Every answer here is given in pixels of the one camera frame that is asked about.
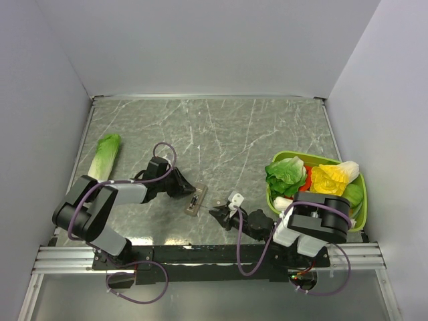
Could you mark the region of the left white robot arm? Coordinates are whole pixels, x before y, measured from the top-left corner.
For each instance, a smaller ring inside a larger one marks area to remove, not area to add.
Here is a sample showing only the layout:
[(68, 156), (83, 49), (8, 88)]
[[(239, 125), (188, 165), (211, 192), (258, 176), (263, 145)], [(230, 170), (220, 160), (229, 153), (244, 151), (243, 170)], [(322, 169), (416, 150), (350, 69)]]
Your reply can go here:
[(130, 265), (136, 254), (132, 252), (129, 239), (107, 226), (112, 208), (131, 203), (145, 204), (159, 193), (180, 199), (195, 191), (178, 168), (166, 159), (154, 156), (148, 166), (129, 181), (108, 181), (102, 185), (91, 176), (81, 176), (53, 212), (52, 222), (103, 251), (114, 267), (123, 269)]

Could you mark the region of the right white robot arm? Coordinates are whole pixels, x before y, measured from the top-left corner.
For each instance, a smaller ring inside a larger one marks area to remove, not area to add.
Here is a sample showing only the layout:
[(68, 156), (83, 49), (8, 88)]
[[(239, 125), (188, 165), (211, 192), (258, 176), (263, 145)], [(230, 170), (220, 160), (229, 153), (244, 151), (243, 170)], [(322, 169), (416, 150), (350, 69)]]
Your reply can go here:
[(247, 214), (242, 208), (239, 193), (229, 196), (224, 205), (209, 210), (217, 222), (229, 231), (237, 229), (257, 241), (271, 241), (284, 247), (297, 244), (292, 259), (299, 266), (307, 266), (328, 243), (346, 243), (352, 227), (350, 201), (344, 197), (298, 192), (280, 210), (277, 222), (261, 209)]

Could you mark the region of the beige remote control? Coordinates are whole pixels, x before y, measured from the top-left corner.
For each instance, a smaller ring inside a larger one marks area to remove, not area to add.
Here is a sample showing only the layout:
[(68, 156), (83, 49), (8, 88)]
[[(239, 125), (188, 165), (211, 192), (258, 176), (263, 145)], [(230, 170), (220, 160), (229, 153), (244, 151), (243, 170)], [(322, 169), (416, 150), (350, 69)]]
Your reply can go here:
[(188, 202), (184, 213), (196, 217), (199, 213), (200, 208), (202, 207), (203, 200), (207, 194), (208, 187), (203, 183), (197, 183), (195, 187), (195, 192), (192, 194), (190, 201)]

